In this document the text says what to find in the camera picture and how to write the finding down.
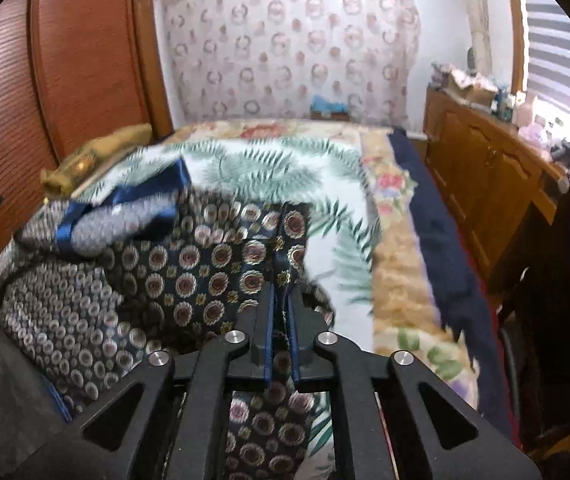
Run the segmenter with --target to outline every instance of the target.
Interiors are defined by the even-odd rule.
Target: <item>black gripper frame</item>
[[[240,342],[222,335],[166,364],[145,358],[12,480],[225,478],[232,392],[266,387],[271,298],[267,283],[259,306],[239,315]],[[298,390],[330,394],[339,480],[393,480],[395,466],[401,480],[540,480],[524,454],[418,359],[364,352],[342,336],[321,344],[323,316],[303,306],[298,288],[288,322],[298,340]]]

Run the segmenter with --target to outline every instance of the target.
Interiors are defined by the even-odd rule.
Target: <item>bed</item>
[[[305,271],[329,298],[333,330],[367,351],[414,352],[512,437],[488,303],[456,225],[401,131],[337,121],[192,124],[127,155],[73,199],[101,204],[119,186],[142,184],[177,160],[194,186],[314,204]],[[15,336],[11,302],[1,303],[1,327]],[[329,399],[321,396],[296,478],[327,477],[332,443]]]

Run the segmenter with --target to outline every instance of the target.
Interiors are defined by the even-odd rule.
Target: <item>metal screw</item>
[[[154,366],[164,366],[169,362],[169,354],[165,350],[158,350],[149,354],[149,363]]]
[[[228,343],[242,343],[245,341],[245,332],[241,332],[240,330],[230,330],[225,334],[225,341]]]
[[[394,361],[401,366],[407,366],[414,362],[414,356],[407,350],[399,350],[394,354]]]
[[[322,345],[333,345],[338,341],[338,336],[334,332],[321,332],[318,334],[318,342]]]

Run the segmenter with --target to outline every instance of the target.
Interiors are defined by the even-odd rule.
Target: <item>dark blue patterned cloth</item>
[[[418,152],[402,130],[388,137],[396,163],[418,183],[409,208],[441,320],[457,335],[465,333],[470,355],[480,364],[478,412],[512,439],[507,381],[488,300],[460,244],[457,225]]]

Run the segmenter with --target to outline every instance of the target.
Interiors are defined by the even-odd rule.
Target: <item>bottle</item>
[[[514,124],[519,128],[529,126],[534,121],[534,104],[537,96],[534,92],[525,92],[525,101],[514,111]]]
[[[514,115],[514,106],[516,105],[516,96],[509,94],[505,100],[505,111],[503,113],[503,120],[506,123],[512,122],[512,117]]]
[[[492,102],[492,114],[500,119],[503,115],[503,110],[505,109],[505,97],[507,96],[507,89],[501,88]]]

